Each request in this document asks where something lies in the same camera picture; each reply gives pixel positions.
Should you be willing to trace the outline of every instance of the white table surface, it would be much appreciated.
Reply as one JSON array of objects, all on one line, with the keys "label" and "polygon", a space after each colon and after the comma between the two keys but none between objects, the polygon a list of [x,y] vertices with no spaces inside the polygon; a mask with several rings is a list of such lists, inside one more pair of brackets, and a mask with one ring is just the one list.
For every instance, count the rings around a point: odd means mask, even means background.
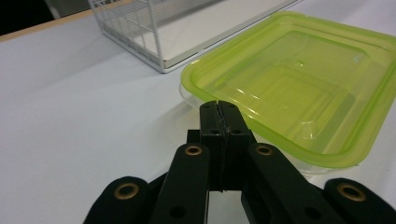
[{"label": "white table surface", "polygon": [[[396,35],[394,0],[305,0],[289,10]],[[0,43],[0,223],[81,223],[111,181],[166,172],[198,111],[104,37],[93,17]],[[310,181],[357,180],[396,207],[396,104],[369,156]],[[248,223],[239,194],[211,193],[209,223]]]}]

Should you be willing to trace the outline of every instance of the lime green lid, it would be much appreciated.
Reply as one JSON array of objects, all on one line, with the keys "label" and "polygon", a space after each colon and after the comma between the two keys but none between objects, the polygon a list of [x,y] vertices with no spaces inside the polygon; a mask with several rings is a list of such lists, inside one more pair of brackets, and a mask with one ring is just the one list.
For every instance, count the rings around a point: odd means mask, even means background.
[{"label": "lime green lid", "polygon": [[183,87],[323,167],[362,161],[396,94],[396,37],[277,12],[189,64]]}]

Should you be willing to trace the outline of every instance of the plastic food container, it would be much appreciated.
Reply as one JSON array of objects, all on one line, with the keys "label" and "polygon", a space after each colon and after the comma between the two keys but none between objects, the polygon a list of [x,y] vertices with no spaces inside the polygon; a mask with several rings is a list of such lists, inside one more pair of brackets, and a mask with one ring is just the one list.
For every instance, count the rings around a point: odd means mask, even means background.
[{"label": "plastic food container", "polygon": [[[189,64],[182,87],[320,167],[358,164],[396,95],[396,37],[278,12]],[[191,104],[194,99],[186,99]]]}]

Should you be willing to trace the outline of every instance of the wire mesh basket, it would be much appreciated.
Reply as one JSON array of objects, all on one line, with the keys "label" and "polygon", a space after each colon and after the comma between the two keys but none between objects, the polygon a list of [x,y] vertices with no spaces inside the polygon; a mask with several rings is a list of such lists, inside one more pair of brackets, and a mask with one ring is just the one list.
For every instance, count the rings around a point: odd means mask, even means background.
[{"label": "wire mesh basket", "polygon": [[301,0],[88,0],[102,32],[161,73]]}]

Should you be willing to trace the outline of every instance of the transparent plastic box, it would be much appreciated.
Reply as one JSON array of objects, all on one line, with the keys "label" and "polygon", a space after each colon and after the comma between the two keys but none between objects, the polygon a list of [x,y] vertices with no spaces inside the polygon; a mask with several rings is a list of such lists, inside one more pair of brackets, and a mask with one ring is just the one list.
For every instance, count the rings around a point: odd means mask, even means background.
[{"label": "transparent plastic box", "polygon": [[277,12],[189,64],[181,84],[191,105],[237,105],[253,132],[301,161],[353,166],[395,98],[396,37]]},{"label": "transparent plastic box", "polygon": [[102,32],[161,73],[301,0],[88,0]]}]

